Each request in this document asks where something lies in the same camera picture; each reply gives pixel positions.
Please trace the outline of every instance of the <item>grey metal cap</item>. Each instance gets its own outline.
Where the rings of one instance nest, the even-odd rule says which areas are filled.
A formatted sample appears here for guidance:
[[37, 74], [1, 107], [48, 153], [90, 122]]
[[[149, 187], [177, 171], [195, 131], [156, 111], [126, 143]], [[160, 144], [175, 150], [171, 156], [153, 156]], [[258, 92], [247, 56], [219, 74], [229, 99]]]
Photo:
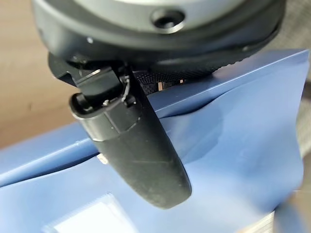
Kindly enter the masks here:
[[75, 1], [96, 16], [126, 29], [174, 33], [205, 25], [232, 11], [245, 0]]

